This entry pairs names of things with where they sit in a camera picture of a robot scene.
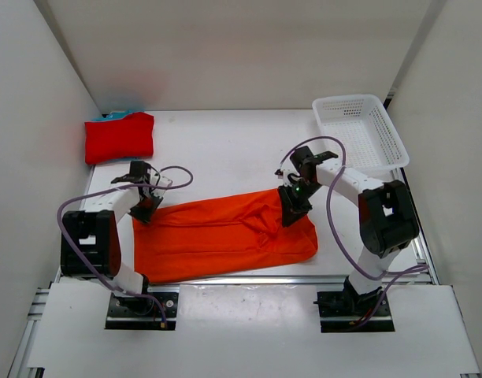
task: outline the metal frame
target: metal frame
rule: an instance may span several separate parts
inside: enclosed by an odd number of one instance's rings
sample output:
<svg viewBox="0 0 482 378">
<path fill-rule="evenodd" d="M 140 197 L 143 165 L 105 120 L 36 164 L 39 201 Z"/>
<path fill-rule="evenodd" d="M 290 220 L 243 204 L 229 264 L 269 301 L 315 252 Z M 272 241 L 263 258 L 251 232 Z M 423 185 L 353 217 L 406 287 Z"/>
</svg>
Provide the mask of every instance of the metal frame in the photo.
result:
<svg viewBox="0 0 482 378">
<path fill-rule="evenodd" d="M 42 368 L 28 367 L 28 359 L 35 341 L 39 321 L 42 319 L 43 311 L 45 310 L 48 294 L 48 289 L 38 289 L 35 294 L 28 313 L 28 323 L 24 329 L 24 334 L 13 358 L 7 378 L 40 378 L 43 376 Z"/>
<path fill-rule="evenodd" d="M 168 285 L 152 285 L 149 291 L 163 291 L 166 287 L 176 290 L 181 284 L 188 285 L 316 285 L 316 286 L 342 286 L 346 276 L 215 276 L 201 280 L 191 280 Z M 383 278 L 383 283 L 390 282 L 390 276 Z M 432 284 L 432 279 L 427 273 L 403 276 L 398 284 Z"/>
</svg>

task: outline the red towel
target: red towel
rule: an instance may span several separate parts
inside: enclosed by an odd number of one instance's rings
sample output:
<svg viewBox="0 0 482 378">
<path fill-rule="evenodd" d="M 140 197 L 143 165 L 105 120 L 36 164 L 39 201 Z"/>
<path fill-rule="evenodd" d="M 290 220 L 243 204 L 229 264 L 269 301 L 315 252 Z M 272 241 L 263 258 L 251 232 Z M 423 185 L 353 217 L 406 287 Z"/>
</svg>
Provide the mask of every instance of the red towel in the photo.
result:
<svg viewBox="0 0 482 378">
<path fill-rule="evenodd" d="M 150 157 L 154 154 L 153 129 L 154 116 L 141 112 L 121 120 L 85 122 L 85 162 Z"/>
<path fill-rule="evenodd" d="M 318 248 L 308 217 L 282 227 L 276 189 L 158 209 L 133 226 L 135 271 L 154 284 L 294 264 Z"/>
</svg>

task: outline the black mounting bracket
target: black mounting bracket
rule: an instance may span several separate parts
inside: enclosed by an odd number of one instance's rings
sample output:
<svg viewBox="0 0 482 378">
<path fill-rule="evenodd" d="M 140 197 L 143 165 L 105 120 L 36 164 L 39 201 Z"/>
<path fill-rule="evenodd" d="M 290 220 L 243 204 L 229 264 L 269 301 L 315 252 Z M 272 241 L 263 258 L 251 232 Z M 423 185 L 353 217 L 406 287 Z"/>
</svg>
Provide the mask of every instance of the black mounting bracket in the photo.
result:
<svg viewBox="0 0 482 378">
<path fill-rule="evenodd" d="M 105 329 L 174 331 L 178 313 L 177 291 L 150 292 L 164 307 L 168 327 L 161 326 L 161 313 L 151 300 L 116 296 L 109 298 Z"/>
<path fill-rule="evenodd" d="M 317 293 L 320 314 L 321 333 L 349 332 L 369 311 L 368 306 L 359 306 L 352 310 L 345 305 L 344 291 L 319 291 Z M 373 317 L 360 328 L 351 332 L 394 332 L 390 305 L 385 298 Z"/>
</svg>

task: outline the folded red cloth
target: folded red cloth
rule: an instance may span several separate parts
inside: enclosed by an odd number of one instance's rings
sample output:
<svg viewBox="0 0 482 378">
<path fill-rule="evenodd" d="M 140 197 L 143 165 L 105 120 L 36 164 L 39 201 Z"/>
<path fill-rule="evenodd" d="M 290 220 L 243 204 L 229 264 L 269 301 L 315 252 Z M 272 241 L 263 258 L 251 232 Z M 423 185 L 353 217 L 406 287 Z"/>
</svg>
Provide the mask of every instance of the folded red cloth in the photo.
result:
<svg viewBox="0 0 482 378">
<path fill-rule="evenodd" d="M 85 122 L 85 162 L 150 157 L 154 154 L 153 130 L 154 116 L 142 112 L 121 120 Z"/>
</svg>

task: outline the white panel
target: white panel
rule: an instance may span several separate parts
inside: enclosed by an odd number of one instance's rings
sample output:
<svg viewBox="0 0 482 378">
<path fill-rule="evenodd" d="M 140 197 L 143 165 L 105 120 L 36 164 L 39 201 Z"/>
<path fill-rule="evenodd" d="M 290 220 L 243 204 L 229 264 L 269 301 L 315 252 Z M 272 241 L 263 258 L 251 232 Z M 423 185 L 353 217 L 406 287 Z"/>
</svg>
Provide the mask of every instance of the white panel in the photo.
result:
<svg viewBox="0 0 482 378">
<path fill-rule="evenodd" d="M 55 210 L 85 187 L 82 121 L 96 114 L 35 4 L 1 0 L 0 377 L 57 271 Z"/>
<path fill-rule="evenodd" d="M 390 106 L 440 280 L 482 370 L 482 0 L 448 1 Z"/>
<path fill-rule="evenodd" d="M 431 0 L 49 0 L 104 112 L 384 99 Z"/>
<path fill-rule="evenodd" d="M 450 287 L 394 287 L 395 332 L 322 334 L 316 288 L 180 287 L 174 332 L 104 330 L 109 292 L 52 286 L 29 366 L 49 377 L 459 378 L 477 372 Z"/>
<path fill-rule="evenodd" d="M 281 185 L 274 172 L 280 160 L 297 143 L 317 135 L 320 129 L 311 110 L 229 110 L 194 112 L 150 112 L 154 115 L 154 157 L 156 167 L 182 165 L 195 175 L 191 186 L 167 191 L 162 207 L 208 198 L 263 191 Z M 316 153 L 323 152 L 323 141 L 310 143 Z M 285 165 L 292 168 L 288 161 Z M 113 178 L 123 176 L 129 162 L 97 165 L 89 193 L 109 187 Z M 174 184 L 188 176 L 168 171 Z M 391 181 L 390 174 L 381 177 Z M 240 276 L 346 276 L 352 268 L 333 239 L 326 217 L 327 188 L 312 198 L 310 219 L 318 235 L 317 254 L 302 263 L 235 273 Z M 87 200 L 92 203 L 95 198 Z M 358 208 L 342 195 L 332 196 L 332 212 L 339 235 L 354 258 L 362 251 L 358 226 Z M 122 260 L 133 266 L 134 238 L 132 219 L 118 224 Z M 416 264 L 413 245 L 393 262 L 391 270 L 403 270 Z"/>
</svg>

